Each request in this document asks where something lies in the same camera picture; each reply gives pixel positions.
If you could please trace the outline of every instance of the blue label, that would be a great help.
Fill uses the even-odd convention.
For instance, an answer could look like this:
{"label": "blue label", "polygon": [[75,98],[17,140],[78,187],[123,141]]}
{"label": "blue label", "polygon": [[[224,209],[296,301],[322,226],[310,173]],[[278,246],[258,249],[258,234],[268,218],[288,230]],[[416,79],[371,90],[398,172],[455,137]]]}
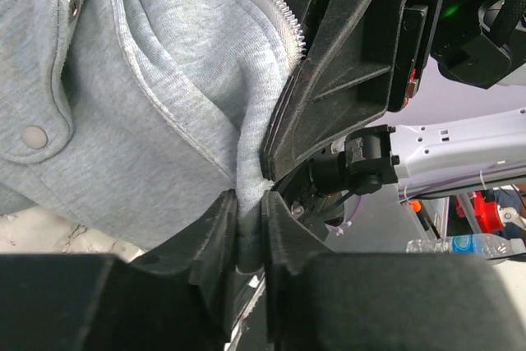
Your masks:
{"label": "blue label", "polygon": [[475,244],[473,243],[473,235],[455,236],[453,238],[453,252],[458,254],[473,254],[475,253]]}

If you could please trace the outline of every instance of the gray button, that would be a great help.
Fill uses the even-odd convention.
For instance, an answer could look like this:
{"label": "gray button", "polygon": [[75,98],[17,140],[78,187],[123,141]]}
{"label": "gray button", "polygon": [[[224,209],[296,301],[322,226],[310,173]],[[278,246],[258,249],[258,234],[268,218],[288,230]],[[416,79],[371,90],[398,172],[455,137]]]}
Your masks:
{"label": "gray button", "polygon": [[67,0],[69,6],[69,22],[72,23],[81,10],[81,0]]}
{"label": "gray button", "polygon": [[22,132],[22,141],[33,150],[40,150],[48,144],[48,135],[41,127],[27,127]]}

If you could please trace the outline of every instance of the zipper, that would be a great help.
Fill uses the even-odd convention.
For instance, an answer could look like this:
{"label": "zipper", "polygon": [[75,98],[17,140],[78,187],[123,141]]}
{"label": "zipper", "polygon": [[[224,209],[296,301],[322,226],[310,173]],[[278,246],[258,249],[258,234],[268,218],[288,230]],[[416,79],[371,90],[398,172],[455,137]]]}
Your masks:
{"label": "zipper", "polygon": [[289,65],[289,73],[302,59],[305,49],[305,37],[298,19],[284,0],[250,0],[270,20],[284,43]]}

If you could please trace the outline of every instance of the plastic water bottle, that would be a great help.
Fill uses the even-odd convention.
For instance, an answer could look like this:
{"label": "plastic water bottle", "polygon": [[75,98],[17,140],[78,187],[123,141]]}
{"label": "plastic water bottle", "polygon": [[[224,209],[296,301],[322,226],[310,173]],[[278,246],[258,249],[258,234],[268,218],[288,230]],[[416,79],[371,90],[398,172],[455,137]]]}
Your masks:
{"label": "plastic water bottle", "polygon": [[437,240],[412,240],[406,252],[477,254],[484,258],[505,258],[526,252],[520,238],[506,240],[490,233],[453,236]]}

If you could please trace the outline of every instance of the green light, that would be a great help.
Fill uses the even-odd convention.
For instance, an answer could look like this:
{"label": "green light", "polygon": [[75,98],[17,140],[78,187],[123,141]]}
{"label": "green light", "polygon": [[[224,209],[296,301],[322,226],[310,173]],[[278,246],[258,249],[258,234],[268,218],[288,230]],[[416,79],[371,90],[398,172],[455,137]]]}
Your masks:
{"label": "green light", "polygon": [[459,10],[460,6],[458,4],[449,7],[448,9],[444,10],[442,13],[442,18],[447,18],[448,16],[452,16]]}

